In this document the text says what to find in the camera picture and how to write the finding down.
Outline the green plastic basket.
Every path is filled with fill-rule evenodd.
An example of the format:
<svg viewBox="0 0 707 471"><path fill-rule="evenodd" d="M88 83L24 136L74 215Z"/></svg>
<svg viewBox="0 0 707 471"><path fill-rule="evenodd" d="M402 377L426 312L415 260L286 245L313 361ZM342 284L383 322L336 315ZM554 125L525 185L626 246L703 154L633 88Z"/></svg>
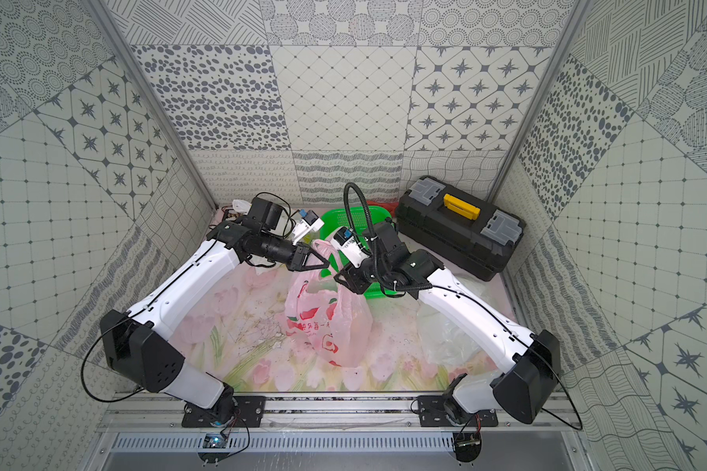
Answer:
<svg viewBox="0 0 707 471"><path fill-rule="evenodd" d="M391 213L384 207L378 205L369 206L370 216L373 224L377 224L391 218ZM353 228L358 234L361 234L367 229L365 215L361 206L355 206L351 208L353 216ZM346 210L344 208L333 209L327 211L321 216L324 222L323 228L319 231L320 239L327 239L331 234L335 233L339 227L351 227L347 217ZM379 284L374 283L368 290L364 293L364 297L367 299L384 298Z"/></svg>

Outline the pink plastic bag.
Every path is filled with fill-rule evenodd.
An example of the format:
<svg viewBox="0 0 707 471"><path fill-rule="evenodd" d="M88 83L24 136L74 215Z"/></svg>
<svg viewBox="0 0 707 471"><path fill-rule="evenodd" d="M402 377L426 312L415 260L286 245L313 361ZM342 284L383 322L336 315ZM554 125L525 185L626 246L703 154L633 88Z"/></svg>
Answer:
<svg viewBox="0 0 707 471"><path fill-rule="evenodd" d="M277 319L287 336L309 343L323 361L355 368L365 357L373 317L365 297L335 283L335 268L329 272L294 272Z"/></svg>

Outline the white plastic bag lemon print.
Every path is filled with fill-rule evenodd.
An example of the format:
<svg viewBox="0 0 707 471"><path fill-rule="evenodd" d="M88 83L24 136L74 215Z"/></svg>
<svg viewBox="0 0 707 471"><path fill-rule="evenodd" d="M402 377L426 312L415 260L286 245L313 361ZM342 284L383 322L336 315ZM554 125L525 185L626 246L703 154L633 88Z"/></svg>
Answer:
<svg viewBox="0 0 707 471"><path fill-rule="evenodd" d="M480 346L453 320L420 301L416 312L418 337L426 361L449 368L483 363L486 355Z"/></svg>

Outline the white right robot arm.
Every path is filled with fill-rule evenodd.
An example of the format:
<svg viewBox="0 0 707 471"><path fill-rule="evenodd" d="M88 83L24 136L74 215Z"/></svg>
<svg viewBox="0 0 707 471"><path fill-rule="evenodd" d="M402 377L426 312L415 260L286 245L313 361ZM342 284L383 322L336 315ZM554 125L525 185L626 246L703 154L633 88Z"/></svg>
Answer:
<svg viewBox="0 0 707 471"><path fill-rule="evenodd" d="M443 394L447 415L463 424L483 409L498 407L520 423L542 412L560 382L560 342L536 334L502 315L425 249L409 251L395 228L379 223L358 236L339 227L328 237L347 264L334 279L355 294L372 284L407 294L450 319L486 353L500 374L494 379L461 375Z"/></svg>

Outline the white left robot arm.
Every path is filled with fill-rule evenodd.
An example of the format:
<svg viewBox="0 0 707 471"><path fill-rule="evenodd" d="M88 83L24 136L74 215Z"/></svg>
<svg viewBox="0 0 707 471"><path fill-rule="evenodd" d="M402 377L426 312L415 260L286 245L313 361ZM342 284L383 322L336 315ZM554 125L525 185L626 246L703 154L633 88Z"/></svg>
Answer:
<svg viewBox="0 0 707 471"><path fill-rule="evenodd" d="M294 272L326 269L329 262L304 243L323 222L302 210L290 235L277 235L282 206L253 198L247 214L218 223L194 255L160 287L127 311L111 310L100 321L108 366L150 393L164 393L206 412L220 424L235 408L234 390L197 369L170 339L189 312L224 276L255 256Z"/></svg>

